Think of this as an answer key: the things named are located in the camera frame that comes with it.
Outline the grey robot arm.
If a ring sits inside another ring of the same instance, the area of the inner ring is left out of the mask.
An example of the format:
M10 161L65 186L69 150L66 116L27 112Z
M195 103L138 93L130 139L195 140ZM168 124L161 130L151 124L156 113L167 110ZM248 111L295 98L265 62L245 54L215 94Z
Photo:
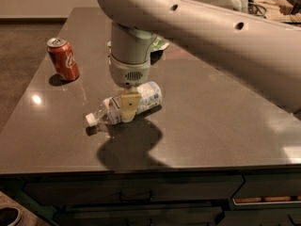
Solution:
M301 29L193 0L98 0L112 21L110 72L121 88L144 83L161 36L301 116Z

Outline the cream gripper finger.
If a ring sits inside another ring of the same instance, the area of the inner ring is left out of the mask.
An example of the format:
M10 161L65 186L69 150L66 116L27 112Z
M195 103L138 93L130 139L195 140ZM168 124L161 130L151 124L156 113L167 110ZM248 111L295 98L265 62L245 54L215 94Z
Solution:
M123 122L130 122L134 119L141 98L138 91L124 90L119 94L120 115Z

